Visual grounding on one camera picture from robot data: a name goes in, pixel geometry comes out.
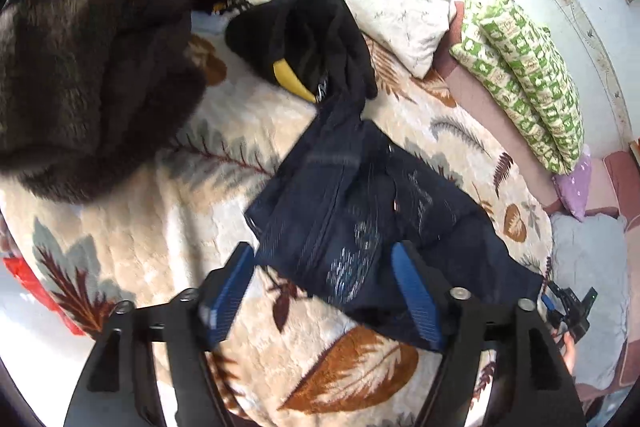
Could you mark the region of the person's right hand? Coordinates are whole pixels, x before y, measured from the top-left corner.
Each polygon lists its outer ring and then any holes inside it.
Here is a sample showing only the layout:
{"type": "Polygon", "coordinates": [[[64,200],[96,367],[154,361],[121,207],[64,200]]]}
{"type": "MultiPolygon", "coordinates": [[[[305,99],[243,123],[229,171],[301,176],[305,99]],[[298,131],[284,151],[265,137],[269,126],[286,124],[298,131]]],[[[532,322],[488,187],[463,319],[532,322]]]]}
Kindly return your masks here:
{"type": "Polygon", "coordinates": [[[557,329],[551,329],[550,331],[555,346],[559,349],[563,361],[565,363],[567,372],[570,376],[574,375],[576,364],[576,345],[575,339],[570,331],[564,331],[560,333],[557,329]]]}

